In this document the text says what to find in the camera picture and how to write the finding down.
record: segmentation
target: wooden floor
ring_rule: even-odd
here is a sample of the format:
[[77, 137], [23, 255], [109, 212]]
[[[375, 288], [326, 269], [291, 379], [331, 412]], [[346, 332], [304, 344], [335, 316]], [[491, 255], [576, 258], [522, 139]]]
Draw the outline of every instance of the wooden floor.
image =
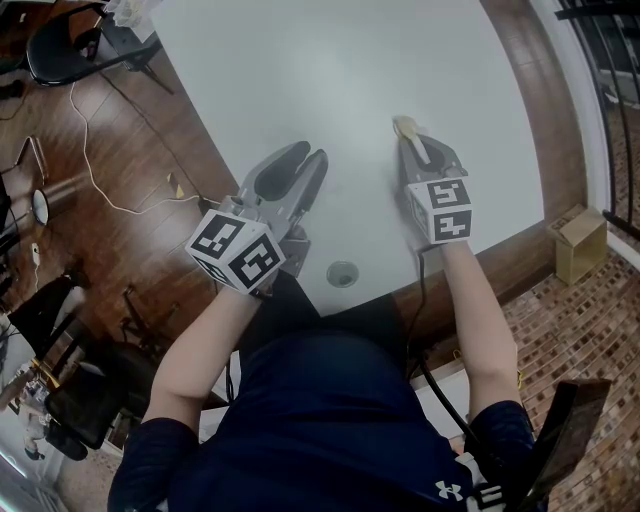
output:
[[[581, 139], [569, 92], [544, 31], [526, 0], [482, 0], [505, 46], [529, 113], [540, 164], [545, 217], [553, 220], [586, 199]], [[68, 8], [58, 2], [54, 12]], [[170, 87], [169, 96], [147, 77], [124, 69], [108, 72], [146, 113], [162, 134], [177, 162], [140, 115], [101, 77], [79, 82], [74, 101], [90, 119], [88, 155], [95, 179], [119, 206], [141, 209], [172, 195], [167, 175], [175, 173], [187, 196], [194, 188], [220, 199], [236, 184], [225, 168], [195, 110], [185, 95], [164, 52], [152, 67]], [[8, 83], [14, 76], [0, 77]], [[82, 154], [83, 123], [69, 102], [70, 87], [45, 89], [30, 85], [24, 107], [15, 119], [0, 122], [0, 167], [11, 164], [28, 135], [39, 137], [48, 160], [50, 183], [84, 179], [88, 169]], [[9, 115], [18, 100], [0, 107]], [[25, 197], [37, 182], [33, 160], [6, 180], [15, 201], [15, 213], [25, 209]], [[83, 312], [95, 331], [113, 334], [124, 315], [120, 293], [135, 285], [138, 303], [148, 318], [171, 303], [181, 305], [171, 329], [184, 329], [213, 297], [212, 284], [183, 250], [182, 244], [200, 218], [196, 203], [165, 204], [143, 216], [110, 208], [90, 186], [79, 194], [76, 206], [52, 222], [53, 230], [21, 226], [25, 238], [14, 257], [20, 281], [10, 303], [19, 304], [34, 291], [30, 237], [38, 241], [42, 265], [40, 284], [56, 277], [74, 255], [84, 258], [93, 283]], [[544, 223], [488, 249], [481, 262], [497, 295], [508, 300], [550, 272], [551, 244]], [[417, 335], [429, 344], [451, 332], [453, 311], [442, 274], [428, 279], [430, 306]], [[417, 286], [396, 293], [407, 321], [419, 302]]]

